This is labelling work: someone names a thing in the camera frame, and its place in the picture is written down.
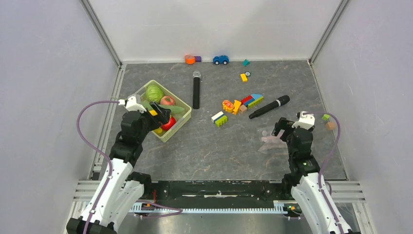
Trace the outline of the clear polka dot zip bag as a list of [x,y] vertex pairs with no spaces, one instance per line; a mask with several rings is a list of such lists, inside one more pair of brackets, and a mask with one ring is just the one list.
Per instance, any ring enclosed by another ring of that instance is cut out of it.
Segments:
[[269,153],[287,153],[287,145],[280,139],[284,130],[280,130],[277,136],[273,136],[273,127],[264,127],[257,130],[260,147],[258,152],[262,154]]

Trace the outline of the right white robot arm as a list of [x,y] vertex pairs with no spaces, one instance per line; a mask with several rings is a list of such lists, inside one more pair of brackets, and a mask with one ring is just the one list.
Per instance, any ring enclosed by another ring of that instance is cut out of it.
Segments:
[[352,234],[354,231],[335,205],[312,155],[314,124],[313,115],[297,121],[282,117],[275,123],[272,135],[282,134],[280,140],[287,145],[291,171],[282,179],[282,195],[297,202],[312,233]]

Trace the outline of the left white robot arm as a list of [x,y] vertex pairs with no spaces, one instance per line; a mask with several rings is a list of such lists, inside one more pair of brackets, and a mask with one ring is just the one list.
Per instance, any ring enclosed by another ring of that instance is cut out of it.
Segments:
[[78,218],[69,219],[66,225],[69,234],[115,234],[133,204],[139,198],[145,199],[152,195],[150,176],[139,175],[132,169],[143,151],[142,143],[147,134],[167,124],[171,110],[151,102],[151,107],[157,113],[153,116],[137,101],[121,99],[115,103],[124,106],[127,112],[109,155],[84,137],[80,131],[80,120],[76,121],[78,134],[107,160],[107,168],[85,210]]

